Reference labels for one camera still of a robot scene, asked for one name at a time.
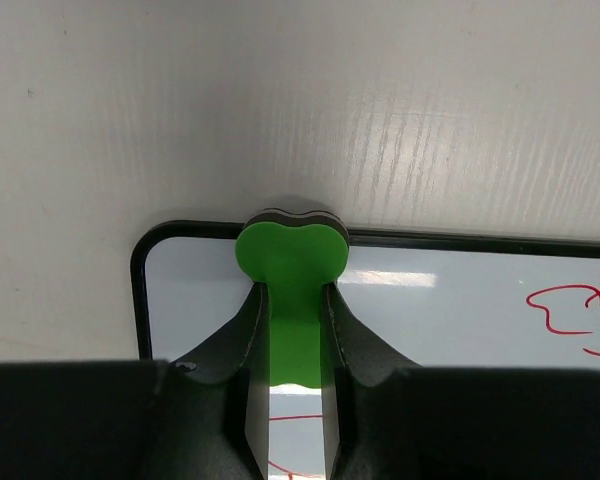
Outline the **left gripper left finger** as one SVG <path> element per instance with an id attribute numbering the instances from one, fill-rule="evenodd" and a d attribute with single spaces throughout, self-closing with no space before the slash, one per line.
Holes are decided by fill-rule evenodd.
<path id="1" fill-rule="evenodd" d="M 251 287 L 238 313 L 184 354 L 178 370 L 178 448 L 198 479 L 263 479 L 269 453 L 267 287 Z"/>

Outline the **green whiteboard eraser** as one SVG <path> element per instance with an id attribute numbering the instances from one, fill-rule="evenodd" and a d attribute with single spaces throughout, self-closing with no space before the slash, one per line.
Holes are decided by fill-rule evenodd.
<path id="1" fill-rule="evenodd" d="M 235 255 L 239 268 L 267 287 L 270 384 L 319 388 L 321 294 L 347 265 L 345 225 L 324 210 L 265 209 L 245 223 Z"/>

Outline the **small black-framed whiteboard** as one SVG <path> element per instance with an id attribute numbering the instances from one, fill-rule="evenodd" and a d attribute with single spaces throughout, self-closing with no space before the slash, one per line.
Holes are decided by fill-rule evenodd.
<path id="1" fill-rule="evenodd" d="M 261 284 L 236 260 L 243 227 L 169 222 L 132 252 L 138 351 L 165 366 L 144 479 L 198 479 L 178 448 L 173 362 Z M 348 235 L 333 284 L 417 364 L 405 404 L 419 479 L 600 479 L 600 243 Z"/>

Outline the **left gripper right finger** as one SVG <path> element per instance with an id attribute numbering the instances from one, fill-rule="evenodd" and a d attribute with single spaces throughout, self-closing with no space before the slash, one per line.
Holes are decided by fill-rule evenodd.
<path id="1" fill-rule="evenodd" d="M 416 363 L 350 310 L 337 286 L 320 297 L 322 425 L 329 479 L 419 479 L 405 404 Z"/>

